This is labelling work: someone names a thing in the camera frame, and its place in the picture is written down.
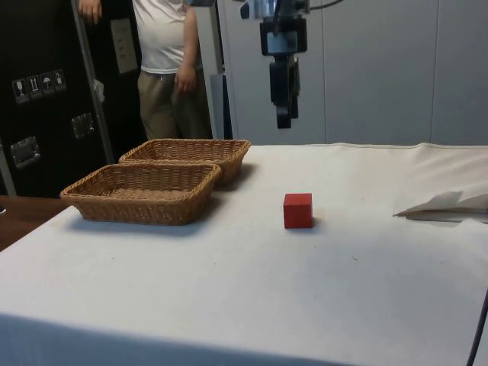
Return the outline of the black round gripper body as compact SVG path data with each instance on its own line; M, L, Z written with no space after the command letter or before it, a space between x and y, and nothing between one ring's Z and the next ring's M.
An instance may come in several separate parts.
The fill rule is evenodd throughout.
M279 18L260 23L263 56L289 56L307 51L307 21L304 18Z

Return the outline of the black bar gripper finger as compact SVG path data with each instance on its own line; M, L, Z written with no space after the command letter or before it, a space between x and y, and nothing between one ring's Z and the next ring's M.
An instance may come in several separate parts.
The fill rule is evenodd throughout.
M269 65L271 101L276 107L278 129L291 127L289 57L274 58Z
M298 96L300 94L300 73L298 58L293 56L288 65L288 88L290 94L289 116L298 118Z

